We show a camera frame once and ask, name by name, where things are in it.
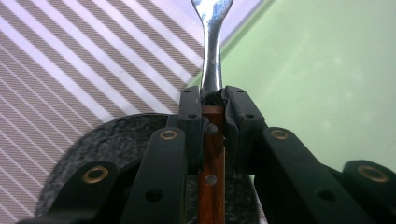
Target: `striped fabric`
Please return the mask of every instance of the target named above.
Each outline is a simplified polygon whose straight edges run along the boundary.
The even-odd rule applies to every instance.
[[[0,223],[34,215],[53,166],[94,127],[177,112],[203,35],[173,4],[0,1]]]

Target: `metal utensil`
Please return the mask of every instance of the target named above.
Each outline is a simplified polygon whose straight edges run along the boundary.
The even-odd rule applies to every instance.
[[[204,27],[201,96],[221,90],[220,28],[233,0],[191,0]]]

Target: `black speckled plate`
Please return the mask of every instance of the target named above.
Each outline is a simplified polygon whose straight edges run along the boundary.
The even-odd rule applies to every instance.
[[[119,168],[141,158],[153,132],[165,127],[167,115],[143,114],[115,119],[79,139],[52,171],[41,193],[36,214],[50,209],[62,185],[84,164],[110,161]],[[226,223],[258,223],[256,197],[246,175],[226,175]],[[187,222],[196,223],[196,176],[187,183]]]

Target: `white stripe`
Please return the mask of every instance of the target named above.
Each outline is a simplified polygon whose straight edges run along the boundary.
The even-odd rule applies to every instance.
[[[169,70],[177,75],[185,83],[189,82],[192,76],[178,62],[176,62],[168,53],[152,41],[148,36],[141,32],[133,23],[117,11],[113,5],[107,1],[93,0],[109,17],[116,21],[130,36],[133,36],[142,46],[163,63]]]
[[[15,74],[11,69],[9,69],[4,63],[0,62],[0,65],[2,65],[4,68],[6,68],[6,70],[12,74],[12,76],[14,76],[22,85],[24,88],[26,88],[27,90],[29,90],[35,97],[37,97],[44,105],[46,105],[47,107],[49,107],[49,109],[55,113],[61,120],[64,121],[64,123],[67,124],[67,126],[69,126],[71,129],[73,129],[73,131],[75,133],[77,133],[78,135],[82,135],[82,132],[80,132],[74,125],[72,125],[64,116],[62,116],[58,110],[56,110],[51,104],[49,104],[46,100],[44,100],[37,92],[35,92],[35,90],[33,90],[29,85],[27,85],[17,74]]]
[[[0,185],[0,190],[2,190],[10,199],[12,199],[12,201],[14,201],[14,203],[16,203],[17,205],[19,205],[27,214],[29,214],[29,216],[33,216],[34,214],[32,213],[32,211],[30,211],[25,205],[23,205],[17,198],[14,197],[14,195],[12,195],[10,192],[8,192],[7,189],[5,189],[3,186]]]
[[[9,138],[5,133],[3,133],[3,131],[0,132],[1,135],[3,135],[3,137],[8,140],[8,142],[14,146],[23,156],[25,156],[29,161],[32,162],[32,164],[34,164],[36,167],[38,167],[38,169],[40,169],[45,175],[49,175],[50,173],[40,164],[38,164],[37,161],[35,161],[35,159],[33,159],[29,154],[26,153],[25,150],[23,150],[20,146],[18,146],[18,144],[16,144],[11,138]]]
[[[66,106],[74,115],[76,115],[76,117],[78,117],[79,119],[81,119],[90,129],[93,128],[93,126],[86,120],[84,119],[73,107],[71,107],[63,98],[61,98],[53,89],[51,89],[50,87],[48,87],[40,78],[38,78],[34,72],[32,72],[28,67],[26,67],[26,65],[24,65],[23,63],[21,63],[21,61],[15,57],[14,55],[12,55],[11,52],[9,52],[6,48],[4,48],[1,44],[0,44],[0,49],[2,49],[3,51],[6,52],[6,54],[11,57],[15,62],[18,63],[19,66],[21,66],[27,73],[29,73],[37,82],[39,82],[44,88],[47,89],[47,91],[49,91],[51,93],[51,96],[54,96],[57,100],[59,100],[62,104],[64,104],[64,106]]]
[[[179,7],[172,4],[170,1],[152,1],[152,4],[160,8],[166,15],[168,15],[175,23],[183,28],[187,33],[191,35],[201,46],[204,45],[204,33],[202,24],[200,23],[197,15],[197,20],[192,20],[186,13],[180,10]]]
[[[17,91],[15,91],[14,89],[12,89],[2,78],[0,78],[0,82],[3,83],[3,85],[5,85],[7,87],[7,89],[9,89],[10,92],[14,93],[18,98],[21,99],[22,102],[24,102],[31,110],[32,112],[35,112],[40,118],[42,118],[53,130],[55,130],[55,132],[57,134],[59,134],[61,137],[64,138],[64,140],[66,140],[67,142],[69,142],[70,144],[73,143],[73,141],[66,136],[63,132],[61,132],[55,125],[53,125],[48,119],[46,119],[46,117],[41,114],[40,111],[38,111],[34,106],[32,106],[27,100],[25,100]]]
[[[202,57],[195,53],[183,40],[169,30],[162,22],[157,20],[151,13],[149,13],[144,7],[142,7],[138,1],[123,0],[124,4],[127,5],[132,11],[134,11],[140,18],[148,23],[158,34],[162,35],[164,39],[171,45],[180,51],[186,58],[188,58],[195,66],[202,66]]]
[[[40,5],[34,3],[47,13],[59,26],[69,33],[85,50],[87,50],[96,60],[103,62],[103,65],[112,71],[114,76],[124,83],[131,91],[141,97],[154,111],[162,113],[170,113],[171,111],[147,91],[139,82],[130,76],[121,66],[119,66],[112,58],[110,58],[102,49],[100,49],[93,41],[85,36],[73,23],[71,23],[56,8],[47,1],[39,2]]]
[[[35,182],[40,188],[43,188],[44,186],[37,181],[36,178],[34,178],[29,172],[27,172],[23,167],[21,167],[12,157],[10,157],[2,148],[0,148],[0,153],[3,154],[4,157],[6,157],[6,159],[8,161],[11,161],[16,167],[18,167],[20,170],[23,171],[24,174],[26,174],[31,180],[33,180],[33,182]]]
[[[10,179],[15,185],[17,185],[18,187],[20,187],[21,190],[23,190],[23,192],[25,192],[27,195],[29,195],[33,201],[36,203],[38,202],[38,199],[35,195],[33,195],[24,185],[22,185],[17,179],[14,178],[14,176],[12,176],[9,172],[7,172],[7,170],[3,169],[3,167],[0,166],[0,171],[6,175],[8,177],[8,179]]]
[[[109,85],[101,76],[97,75],[85,64],[75,52],[70,50],[58,37],[43,26],[40,21],[33,17],[19,4],[8,3],[8,8],[14,12],[23,22],[45,40],[53,49],[61,54],[72,66],[74,66],[85,78],[87,78],[108,99],[112,100],[125,114],[136,114],[139,111],[131,105],[119,92]]]
[[[87,92],[85,92],[73,79],[64,73],[55,63],[53,63],[45,54],[32,45],[23,35],[8,24],[0,17],[0,30],[18,45],[32,59],[40,64],[53,78],[63,85],[72,95],[74,95],[83,105],[85,105],[97,118],[102,122],[113,120],[114,117],[99,105]]]
[[[179,90],[176,89],[168,80],[161,76],[149,63],[142,59],[133,49],[130,49],[119,37],[96,19],[89,10],[76,0],[64,1],[73,9],[85,22],[87,22],[96,32],[101,35],[109,44],[119,51],[125,58],[133,63],[142,73],[147,74],[152,82],[163,90],[169,97],[178,103]]]
[[[15,106],[13,104],[11,104],[8,100],[6,100],[3,96],[0,95],[0,99],[3,100],[7,106],[9,108],[11,108],[16,114],[18,114],[20,117],[23,118],[23,120],[28,123],[29,125],[31,125],[38,133],[40,133],[41,136],[43,136],[47,141],[49,141],[56,149],[58,149],[58,151],[60,151],[61,153],[64,153],[64,150],[62,150],[60,147],[58,147],[46,134],[44,134],[39,128],[37,128],[32,121],[30,121],[28,118],[26,118],[21,111],[19,111],[17,108],[15,108]],[[7,121],[7,123],[11,126],[13,126],[13,128],[17,131],[20,131],[20,134],[23,136],[26,136],[26,134],[24,134],[17,126],[15,126],[15,124],[13,124],[11,121],[9,121],[6,117],[4,117],[3,114],[0,114],[1,117],[3,117],[4,120]],[[53,160],[53,158],[51,158],[50,156],[48,156],[48,154],[41,149],[40,146],[36,145],[34,141],[30,141],[32,144],[35,145],[35,147],[41,151],[41,153],[43,153],[44,155],[47,155],[47,157],[49,157],[49,159],[52,161],[52,163],[55,163],[55,161]]]
[[[12,214],[8,209],[6,209],[3,205],[2,202],[0,202],[0,208],[9,216],[11,217],[14,221],[18,221],[18,219]]]

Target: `wooden handle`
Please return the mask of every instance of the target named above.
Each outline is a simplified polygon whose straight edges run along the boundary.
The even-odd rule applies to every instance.
[[[224,108],[206,105],[203,116],[209,119],[205,127],[203,170],[198,176],[198,223],[224,223]]]

